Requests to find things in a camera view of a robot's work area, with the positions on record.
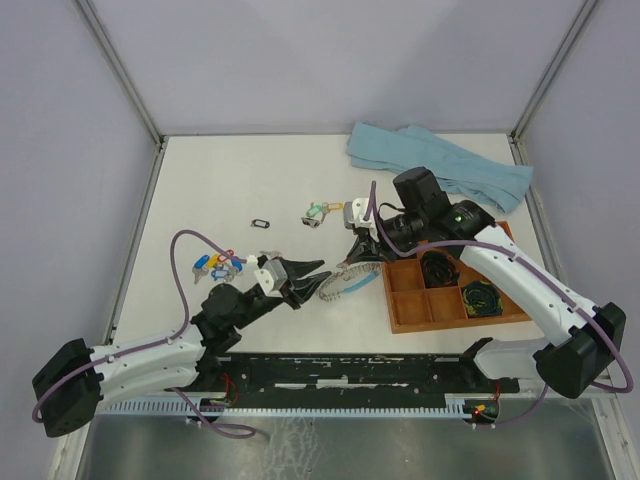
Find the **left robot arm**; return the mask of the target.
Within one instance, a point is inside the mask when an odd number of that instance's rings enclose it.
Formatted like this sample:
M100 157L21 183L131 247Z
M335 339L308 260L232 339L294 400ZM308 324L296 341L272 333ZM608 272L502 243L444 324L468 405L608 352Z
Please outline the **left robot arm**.
M330 277L323 264L260 257L251 288L214 286L200 311L175 328L112 345L66 342L32 380L33 421L56 438L119 402L172 388L212 389L221 378L218 359L240 341L241 329L281 305L301 308Z

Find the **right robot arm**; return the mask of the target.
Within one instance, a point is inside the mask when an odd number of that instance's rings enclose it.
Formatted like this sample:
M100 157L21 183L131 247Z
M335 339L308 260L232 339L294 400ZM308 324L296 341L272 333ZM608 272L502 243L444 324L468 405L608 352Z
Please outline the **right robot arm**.
M620 307L597 305L564 285L478 204L452 203L430 170L410 169L396 176L393 186L401 210L392 218L381 219L374 192L345 204L344 224L356 236L346 264L392 263L428 248L444 249L505 293L542 333L533 340L486 338L474 343L467 351L471 359L458 368L463 386L481 391L497 379L539 379L575 399L589 386L615 391L598 378L617 364L625 381L619 392L633 390L620 353L626 325Z

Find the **large keyring holder blue handle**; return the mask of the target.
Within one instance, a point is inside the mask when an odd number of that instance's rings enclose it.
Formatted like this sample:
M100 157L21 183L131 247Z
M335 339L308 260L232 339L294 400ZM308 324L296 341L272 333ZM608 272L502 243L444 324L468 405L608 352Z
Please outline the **large keyring holder blue handle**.
M382 272L378 262L358 263L339 268L332 273L316 291L316 296L325 302L339 300L376 280Z

